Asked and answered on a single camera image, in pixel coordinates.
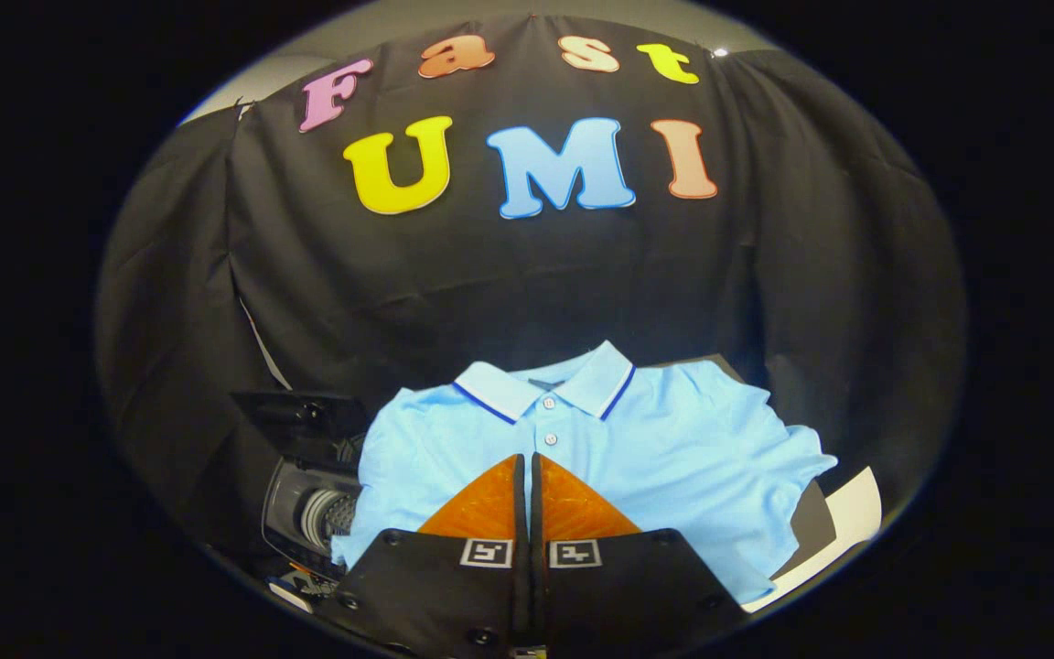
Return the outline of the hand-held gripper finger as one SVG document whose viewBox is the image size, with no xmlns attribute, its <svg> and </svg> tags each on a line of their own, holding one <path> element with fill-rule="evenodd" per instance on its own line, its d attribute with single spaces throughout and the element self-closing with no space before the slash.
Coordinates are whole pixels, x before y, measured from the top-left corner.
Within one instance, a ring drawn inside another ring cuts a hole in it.
<svg viewBox="0 0 1054 659">
<path fill-rule="evenodd" d="M 530 631 L 549 658 L 690 658 L 749 614 L 674 528 L 643 531 L 532 456 Z"/>
<path fill-rule="evenodd" d="M 523 484 L 511 456 L 418 530 L 377 534 L 334 593 L 331 624 L 414 658 L 509 658 L 530 609 Z"/>
</svg>

